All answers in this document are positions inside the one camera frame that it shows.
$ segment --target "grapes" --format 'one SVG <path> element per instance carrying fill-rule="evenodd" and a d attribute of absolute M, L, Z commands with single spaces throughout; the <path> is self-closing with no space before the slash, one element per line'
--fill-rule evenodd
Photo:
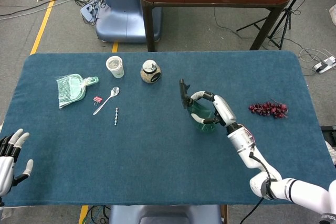
<path fill-rule="evenodd" d="M 252 114 L 259 114 L 262 116 L 273 115 L 273 118 L 281 119 L 286 118 L 288 113 L 288 108 L 285 104 L 274 101 L 276 104 L 271 102 L 266 102 L 263 104 L 254 103 L 248 107 Z"/>

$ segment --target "white cup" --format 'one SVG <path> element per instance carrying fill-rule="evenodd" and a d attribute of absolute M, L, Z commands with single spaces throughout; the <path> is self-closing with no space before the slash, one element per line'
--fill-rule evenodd
<path fill-rule="evenodd" d="M 124 67 L 122 65 L 122 59 L 119 56 L 112 56 L 106 61 L 107 69 L 116 78 L 121 78 L 124 76 Z"/>

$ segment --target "green dustpan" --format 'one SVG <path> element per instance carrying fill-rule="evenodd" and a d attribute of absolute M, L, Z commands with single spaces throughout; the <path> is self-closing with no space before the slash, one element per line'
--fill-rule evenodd
<path fill-rule="evenodd" d="M 99 81 L 98 77 L 83 79 L 79 74 L 70 74 L 57 80 L 59 108 L 84 98 L 86 86 Z"/>

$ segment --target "silver spoon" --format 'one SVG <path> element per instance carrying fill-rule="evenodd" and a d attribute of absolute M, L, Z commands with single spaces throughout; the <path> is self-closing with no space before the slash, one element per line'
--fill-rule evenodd
<path fill-rule="evenodd" d="M 110 95 L 110 97 L 108 97 L 108 98 L 106 99 L 106 101 L 104 101 L 104 103 L 103 103 L 102 105 L 100 105 L 99 108 L 96 109 L 96 111 L 94 111 L 93 114 L 94 114 L 94 115 L 97 114 L 97 113 L 101 110 L 101 108 L 105 105 L 105 103 L 107 103 L 107 101 L 108 101 L 110 98 L 115 97 L 117 94 L 119 94 L 119 88 L 118 88 L 118 87 L 114 87 L 114 88 L 111 90 L 111 95 Z"/>

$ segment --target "gray carpet floor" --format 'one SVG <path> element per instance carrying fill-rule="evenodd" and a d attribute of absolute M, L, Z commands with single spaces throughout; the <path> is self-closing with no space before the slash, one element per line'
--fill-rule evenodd
<path fill-rule="evenodd" d="M 329 50 L 336 55 L 336 27 L 329 8 L 336 0 L 306 0 L 301 15 L 292 17 L 292 30 L 286 38 L 305 48 Z M 32 0 L 0 0 L 0 14 L 35 5 Z M 45 11 L 1 20 L 0 17 L 0 122 L 5 118 L 13 90 L 25 59 L 29 56 Z M 217 8 L 218 23 L 233 30 L 267 15 L 263 9 Z M 256 28 L 239 32 L 243 37 L 255 37 Z M 157 44 L 159 51 L 248 50 L 252 39 L 239 39 L 218 27 L 213 8 L 165 8 L 163 34 Z M 267 49 L 274 49 L 264 43 Z M 79 6 L 73 2 L 52 9 L 37 52 L 110 52 L 111 43 L 97 39 L 94 27 L 83 23 Z M 301 48 L 286 40 L 284 49 L 298 55 Z M 145 44 L 120 44 L 119 51 L 146 51 Z M 312 63 L 301 62 L 311 68 Z M 336 124 L 336 71 L 306 76 L 320 125 Z M 230 206 L 229 223 L 239 223 L 253 206 Z M 78 223 L 80 206 L 38 206 L 17 208 L 4 224 L 17 223 Z M 245 223 L 318 223 L 319 215 L 294 205 L 260 206 Z"/>

